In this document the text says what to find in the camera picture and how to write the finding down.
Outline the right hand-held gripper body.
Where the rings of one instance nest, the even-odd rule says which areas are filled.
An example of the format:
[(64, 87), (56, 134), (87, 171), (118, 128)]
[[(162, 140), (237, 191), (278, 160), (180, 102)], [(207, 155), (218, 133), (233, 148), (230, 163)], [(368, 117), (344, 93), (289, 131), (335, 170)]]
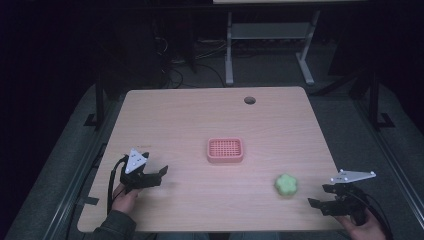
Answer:
[(356, 226), (363, 225), (366, 220), (365, 209), (369, 201), (363, 190), (354, 185), (355, 182), (374, 178), (374, 171), (361, 172), (340, 169), (338, 174), (330, 178), (330, 185), (336, 187), (332, 201), (322, 202), (324, 216), (350, 216)]

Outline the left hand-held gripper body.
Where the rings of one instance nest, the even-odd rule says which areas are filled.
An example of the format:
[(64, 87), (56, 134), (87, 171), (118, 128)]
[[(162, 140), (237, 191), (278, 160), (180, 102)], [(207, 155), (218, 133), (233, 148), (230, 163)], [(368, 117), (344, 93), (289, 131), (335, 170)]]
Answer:
[(125, 186), (128, 193), (134, 189), (145, 189), (160, 186), (162, 177), (157, 173), (145, 174), (144, 168), (147, 160), (143, 158), (135, 149), (130, 150), (130, 154), (124, 157), (124, 166), (121, 170), (120, 182)]

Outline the person's right hand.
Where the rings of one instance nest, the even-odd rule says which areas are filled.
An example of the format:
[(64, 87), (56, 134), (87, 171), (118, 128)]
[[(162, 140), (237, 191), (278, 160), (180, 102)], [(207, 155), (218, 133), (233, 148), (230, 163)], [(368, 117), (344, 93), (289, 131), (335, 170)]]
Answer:
[(352, 240), (386, 240), (383, 229), (376, 217), (365, 210), (367, 221), (361, 226), (356, 226), (345, 216), (334, 216), (341, 226), (348, 232)]

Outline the person's left hand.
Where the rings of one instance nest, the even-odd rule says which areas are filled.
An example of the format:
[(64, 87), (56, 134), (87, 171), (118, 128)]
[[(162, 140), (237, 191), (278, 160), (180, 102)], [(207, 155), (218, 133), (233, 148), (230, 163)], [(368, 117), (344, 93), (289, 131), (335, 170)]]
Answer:
[(111, 209), (125, 214), (130, 214), (134, 209), (136, 199), (141, 193), (141, 189), (134, 189), (125, 192), (125, 186), (120, 183), (113, 191), (113, 202)]

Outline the green flower-shaped soap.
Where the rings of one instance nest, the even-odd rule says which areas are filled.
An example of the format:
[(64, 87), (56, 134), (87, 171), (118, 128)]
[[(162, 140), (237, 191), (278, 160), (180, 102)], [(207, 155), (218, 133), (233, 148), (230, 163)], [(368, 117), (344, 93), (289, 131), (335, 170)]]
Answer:
[(274, 187), (281, 196), (293, 196), (297, 192), (297, 179), (289, 174), (280, 175)]

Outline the pink soap dish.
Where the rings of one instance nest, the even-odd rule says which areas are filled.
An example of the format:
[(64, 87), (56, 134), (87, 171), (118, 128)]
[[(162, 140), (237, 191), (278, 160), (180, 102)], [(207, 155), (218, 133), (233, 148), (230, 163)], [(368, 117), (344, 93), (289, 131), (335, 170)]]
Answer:
[(243, 157), (240, 138), (210, 138), (207, 142), (207, 159), (211, 163), (239, 163)]

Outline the black metal stand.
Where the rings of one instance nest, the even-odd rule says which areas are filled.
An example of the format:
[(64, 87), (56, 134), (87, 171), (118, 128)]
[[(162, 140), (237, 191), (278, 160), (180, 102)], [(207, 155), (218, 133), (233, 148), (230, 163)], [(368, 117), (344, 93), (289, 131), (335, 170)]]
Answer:
[(99, 130), (104, 116), (104, 86), (101, 76), (98, 76), (95, 83), (95, 112), (87, 116), (84, 125)]
[(369, 90), (368, 119), (372, 127), (376, 131), (381, 128), (393, 128), (394, 123), (389, 115), (379, 112), (379, 80), (375, 72), (370, 75)]

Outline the white metal desk frame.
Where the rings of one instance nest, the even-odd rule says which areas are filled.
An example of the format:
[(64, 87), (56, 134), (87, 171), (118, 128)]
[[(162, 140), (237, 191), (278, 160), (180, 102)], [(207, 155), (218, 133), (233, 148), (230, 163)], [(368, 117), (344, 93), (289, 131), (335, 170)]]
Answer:
[(320, 11), (313, 13), (309, 22), (295, 23), (234, 23), (232, 13), (227, 15), (225, 84), (234, 84), (232, 44), (234, 40), (303, 40), (304, 46), (296, 53), (296, 59), (307, 85), (315, 81), (308, 67), (306, 57), (317, 27)]

